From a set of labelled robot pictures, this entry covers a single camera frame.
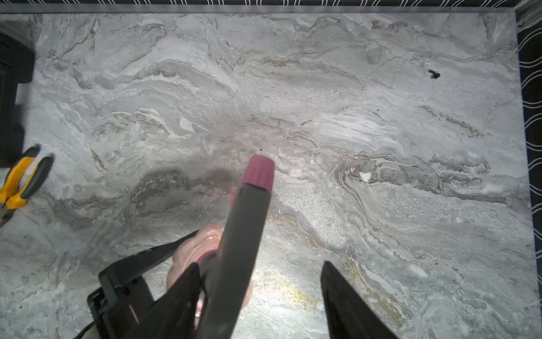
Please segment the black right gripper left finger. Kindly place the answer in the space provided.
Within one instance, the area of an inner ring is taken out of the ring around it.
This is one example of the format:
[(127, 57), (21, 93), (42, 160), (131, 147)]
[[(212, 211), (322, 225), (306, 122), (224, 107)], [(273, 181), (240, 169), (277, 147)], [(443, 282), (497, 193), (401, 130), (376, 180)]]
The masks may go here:
[(192, 338), (200, 290), (199, 265), (192, 263), (126, 337)]

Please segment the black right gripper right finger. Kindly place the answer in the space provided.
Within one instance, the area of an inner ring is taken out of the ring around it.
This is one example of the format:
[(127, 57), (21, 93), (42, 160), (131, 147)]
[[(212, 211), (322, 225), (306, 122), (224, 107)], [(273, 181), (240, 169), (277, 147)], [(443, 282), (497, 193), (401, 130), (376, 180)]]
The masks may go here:
[(329, 261), (320, 284), (331, 338), (397, 338)]

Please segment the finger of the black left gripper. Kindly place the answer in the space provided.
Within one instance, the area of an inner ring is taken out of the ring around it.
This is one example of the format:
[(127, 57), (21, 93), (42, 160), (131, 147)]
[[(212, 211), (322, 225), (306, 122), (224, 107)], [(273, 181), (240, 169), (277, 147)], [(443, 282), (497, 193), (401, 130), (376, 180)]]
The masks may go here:
[(180, 240), (163, 244), (114, 262), (98, 276), (100, 287), (88, 295), (93, 323), (86, 327), (87, 338), (127, 338), (154, 306), (143, 274), (159, 266), (196, 231)]

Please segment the yellow black handled pliers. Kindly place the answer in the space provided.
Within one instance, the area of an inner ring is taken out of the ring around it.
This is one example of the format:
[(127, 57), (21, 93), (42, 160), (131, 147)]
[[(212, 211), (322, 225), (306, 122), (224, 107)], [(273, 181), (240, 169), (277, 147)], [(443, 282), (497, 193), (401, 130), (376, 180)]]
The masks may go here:
[(14, 213), (24, 208), (28, 200), (43, 186), (54, 163), (52, 155), (42, 158), (31, 176), (22, 184), (23, 176), (40, 153), (40, 146), (28, 148), (8, 172), (1, 188), (1, 227), (7, 224)]

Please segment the black plastic tool case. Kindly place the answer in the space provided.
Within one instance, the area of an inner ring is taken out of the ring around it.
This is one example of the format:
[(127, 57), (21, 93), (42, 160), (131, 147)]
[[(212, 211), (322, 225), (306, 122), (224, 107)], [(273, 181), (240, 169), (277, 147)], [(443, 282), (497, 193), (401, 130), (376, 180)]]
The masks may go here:
[(24, 129), (16, 105), (18, 86), (32, 81), (35, 53), (1, 34), (1, 167), (9, 168), (22, 154)]

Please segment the pink grey spray nozzle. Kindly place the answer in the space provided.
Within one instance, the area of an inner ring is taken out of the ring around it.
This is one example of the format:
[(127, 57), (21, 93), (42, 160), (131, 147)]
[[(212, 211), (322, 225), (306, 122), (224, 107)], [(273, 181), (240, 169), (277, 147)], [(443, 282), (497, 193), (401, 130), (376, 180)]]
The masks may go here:
[(251, 282), (275, 178), (275, 163), (254, 155), (237, 190), (217, 254), (204, 264), (207, 292), (197, 338), (230, 338)]

